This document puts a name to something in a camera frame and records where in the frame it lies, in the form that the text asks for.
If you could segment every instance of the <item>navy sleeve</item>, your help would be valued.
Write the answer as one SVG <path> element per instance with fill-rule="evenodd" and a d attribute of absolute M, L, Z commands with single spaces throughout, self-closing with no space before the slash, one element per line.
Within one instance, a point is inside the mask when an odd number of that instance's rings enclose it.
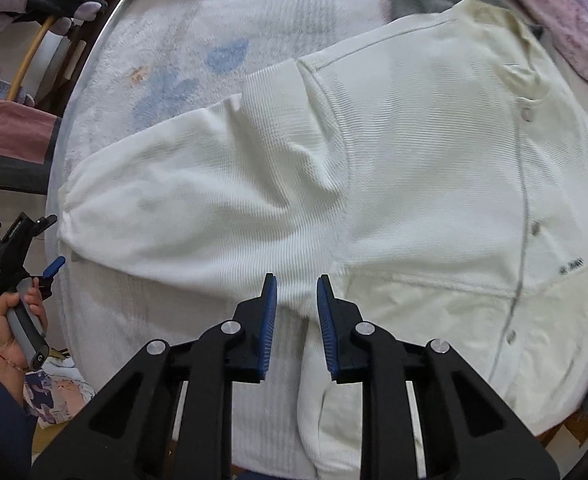
<path fill-rule="evenodd" d="M 35 429 L 36 417 L 19 406 L 0 382 L 0 450 L 22 476 L 32 466 Z"/>

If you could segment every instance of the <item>blue spot on blanket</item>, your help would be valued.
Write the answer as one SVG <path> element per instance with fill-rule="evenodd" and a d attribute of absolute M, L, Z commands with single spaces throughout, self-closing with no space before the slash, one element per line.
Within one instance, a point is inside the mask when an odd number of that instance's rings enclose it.
<path fill-rule="evenodd" d="M 230 41 L 228 44 L 213 48 L 205 59 L 205 64 L 216 75 L 223 75 L 238 68 L 245 60 L 249 40 Z"/>
<path fill-rule="evenodd" d="M 179 79 L 172 66 L 158 67 L 144 80 L 146 94 L 134 105 L 132 118 L 139 130 L 188 111 L 199 80 Z"/>

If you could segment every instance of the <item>white jacket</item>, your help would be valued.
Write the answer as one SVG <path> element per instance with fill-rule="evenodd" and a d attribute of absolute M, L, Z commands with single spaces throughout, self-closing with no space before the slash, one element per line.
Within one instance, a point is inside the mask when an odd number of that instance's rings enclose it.
<path fill-rule="evenodd" d="M 588 115 L 510 11 L 464 0 L 247 78 L 85 159 L 60 190 L 82 257 L 312 320 L 298 428 L 357 477 L 360 389 L 332 384 L 316 278 L 365 319 L 440 337 L 535 431 L 588 377 Z"/>

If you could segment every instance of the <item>human hand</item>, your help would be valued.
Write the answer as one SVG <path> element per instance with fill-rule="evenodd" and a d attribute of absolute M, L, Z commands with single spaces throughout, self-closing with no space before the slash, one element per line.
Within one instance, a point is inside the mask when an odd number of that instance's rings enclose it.
<path fill-rule="evenodd" d="M 33 314 L 39 318 L 43 329 L 48 328 L 48 318 L 45 314 L 45 307 L 43 307 L 43 298 L 40 295 L 39 279 L 32 280 L 32 286 L 27 289 L 24 297 L 25 303 L 29 305 L 29 309 Z M 10 325 L 7 322 L 7 310 L 14 308 L 20 301 L 18 292 L 13 294 L 5 293 L 0 296 L 0 354 L 7 361 L 15 364 L 19 368 L 27 368 L 28 362 L 25 355 L 18 345 L 18 341 L 12 334 Z"/>

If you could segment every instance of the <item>bracelet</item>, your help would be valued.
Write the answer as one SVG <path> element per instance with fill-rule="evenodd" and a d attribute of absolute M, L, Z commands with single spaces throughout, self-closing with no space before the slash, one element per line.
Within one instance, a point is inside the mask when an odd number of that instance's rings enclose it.
<path fill-rule="evenodd" d="M 21 368 L 19 365 L 11 362 L 10 359 L 6 358 L 5 356 L 2 356 L 1 354 L 0 354 L 0 358 L 3 361 L 5 361 L 7 364 L 9 364 L 12 368 L 16 368 L 20 372 L 26 373 L 26 372 L 29 372 L 30 371 L 29 368 Z"/>

